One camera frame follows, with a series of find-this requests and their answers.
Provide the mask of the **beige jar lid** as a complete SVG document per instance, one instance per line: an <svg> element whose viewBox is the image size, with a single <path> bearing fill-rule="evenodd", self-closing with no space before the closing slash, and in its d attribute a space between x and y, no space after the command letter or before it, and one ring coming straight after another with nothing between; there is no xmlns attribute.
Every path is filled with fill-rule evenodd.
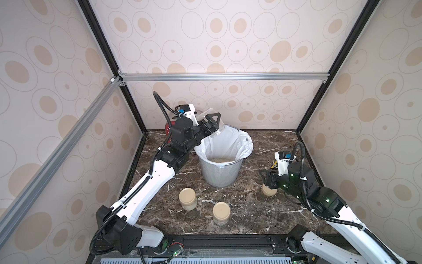
<svg viewBox="0 0 422 264"><path fill-rule="evenodd" d="M275 196L278 192L277 189L270 189L269 187L267 187L265 184L262 185L262 192L264 195L268 196L268 197L272 197Z"/></svg>

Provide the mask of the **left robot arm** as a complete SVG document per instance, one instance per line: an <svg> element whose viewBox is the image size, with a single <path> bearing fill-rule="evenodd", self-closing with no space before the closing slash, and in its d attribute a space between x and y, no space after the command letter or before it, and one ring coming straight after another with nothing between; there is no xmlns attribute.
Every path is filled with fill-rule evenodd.
<svg viewBox="0 0 422 264"><path fill-rule="evenodd" d="M139 225L139 216L164 184L189 161L190 152L220 128L219 112L197 120L194 105L172 109L157 92L153 96L167 120L169 134L153 154L141 180L111 207L101 206L96 212L98 230L90 243L91 255L114 250L126 255L140 247L161 247L164 233L154 226Z"/></svg>

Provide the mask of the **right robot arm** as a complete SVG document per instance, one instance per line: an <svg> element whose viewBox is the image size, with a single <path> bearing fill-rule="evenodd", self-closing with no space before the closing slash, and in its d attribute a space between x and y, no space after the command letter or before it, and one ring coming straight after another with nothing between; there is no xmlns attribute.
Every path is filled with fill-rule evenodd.
<svg viewBox="0 0 422 264"><path fill-rule="evenodd" d="M263 186L282 190L297 199L305 209L337 230L356 253L337 246L298 224L288 233L286 246L290 253L317 256L332 264L406 264L382 242L352 211L334 190L315 181L315 173L306 166L305 147L296 142L291 151L278 151L269 169L261 169Z"/></svg>

